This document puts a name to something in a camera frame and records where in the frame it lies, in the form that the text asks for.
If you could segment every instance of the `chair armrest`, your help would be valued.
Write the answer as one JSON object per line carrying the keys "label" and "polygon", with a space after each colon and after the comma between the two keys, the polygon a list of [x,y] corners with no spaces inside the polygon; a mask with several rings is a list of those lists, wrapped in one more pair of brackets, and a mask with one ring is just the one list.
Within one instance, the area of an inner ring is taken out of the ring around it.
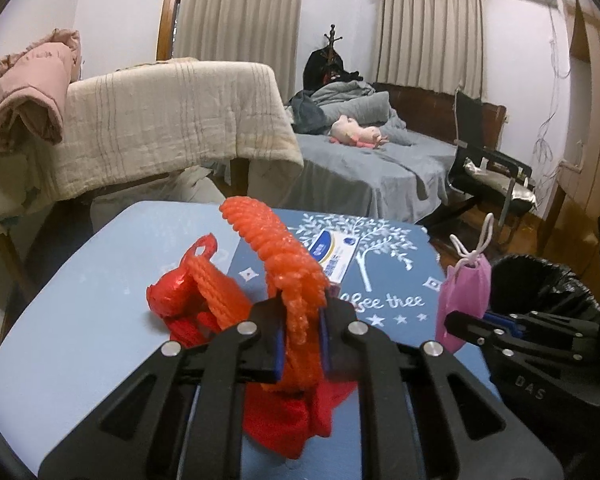
{"label": "chair armrest", "polygon": [[[515,164],[519,169],[518,174],[522,173],[522,178],[531,178],[531,166],[529,166],[528,164],[525,164],[524,162],[520,162],[519,160],[516,160],[512,156],[506,155],[505,153],[499,152],[497,150],[491,150],[489,148],[484,148],[484,150],[487,153],[493,154],[493,156],[496,156],[497,158],[500,158],[503,160],[508,160],[510,163]],[[499,160],[494,160],[494,159],[490,159],[490,160],[493,160],[494,162],[502,164]]]}
{"label": "chair armrest", "polygon": [[466,142],[462,142],[462,140],[456,139],[455,144],[459,148],[462,148],[471,154],[471,156],[477,155],[480,158],[486,158],[491,162],[496,162],[497,164],[503,166],[507,169],[507,171],[509,171],[509,177],[513,177],[516,180],[525,180],[526,178],[531,178],[531,168],[527,164],[523,164],[519,160],[516,160],[509,155],[505,155],[504,153],[496,150],[491,150],[485,146],[478,147],[472,144],[467,144]]}

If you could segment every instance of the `wooden headboard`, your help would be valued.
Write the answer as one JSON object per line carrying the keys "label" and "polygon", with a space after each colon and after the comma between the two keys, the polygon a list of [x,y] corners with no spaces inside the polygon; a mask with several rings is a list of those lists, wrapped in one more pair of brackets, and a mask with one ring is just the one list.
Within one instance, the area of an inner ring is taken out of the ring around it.
{"label": "wooden headboard", "polygon": [[[407,128],[453,144],[456,140],[454,97],[411,86],[374,83],[379,92],[389,92],[389,102],[407,123]],[[485,146],[497,149],[500,131],[507,115],[504,106],[482,105],[482,127]]]}

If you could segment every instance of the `pink blanket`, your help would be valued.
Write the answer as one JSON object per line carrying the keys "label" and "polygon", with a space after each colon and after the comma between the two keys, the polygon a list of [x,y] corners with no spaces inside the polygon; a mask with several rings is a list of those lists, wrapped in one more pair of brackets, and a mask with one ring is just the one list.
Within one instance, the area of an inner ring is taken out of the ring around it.
{"label": "pink blanket", "polygon": [[18,118],[30,133],[60,142],[66,91],[79,74],[76,30],[56,28],[23,52],[0,58],[0,152],[14,148]]}

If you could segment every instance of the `red cloth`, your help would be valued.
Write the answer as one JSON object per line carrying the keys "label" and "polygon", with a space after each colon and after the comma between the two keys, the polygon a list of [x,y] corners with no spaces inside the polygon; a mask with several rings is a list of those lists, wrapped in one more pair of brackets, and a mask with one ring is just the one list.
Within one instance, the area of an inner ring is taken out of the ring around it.
{"label": "red cloth", "polygon": [[[186,348],[207,343],[220,332],[215,316],[206,311],[195,277],[189,276],[183,262],[200,255],[207,260],[218,248],[215,237],[200,238],[183,257],[177,269],[167,272],[147,288],[147,302],[168,327],[171,339]],[[355,389],[355,383],[321,381],[310,391],[298,394],[266,392],[257,383],[247,384],[244,399],[243,430],[267,449],[297,459],[304,443],[312,436],[331,435],[331,412]]]}

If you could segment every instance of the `trash can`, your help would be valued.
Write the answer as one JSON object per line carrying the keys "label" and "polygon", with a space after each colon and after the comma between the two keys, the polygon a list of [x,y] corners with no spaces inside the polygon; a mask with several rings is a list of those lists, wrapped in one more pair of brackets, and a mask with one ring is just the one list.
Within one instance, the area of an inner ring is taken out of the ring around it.
{"label": "trash can", "polygon": [[598,302],[569,267],[530,254],[508,254],[491,266],[490,309],[600,322]]}

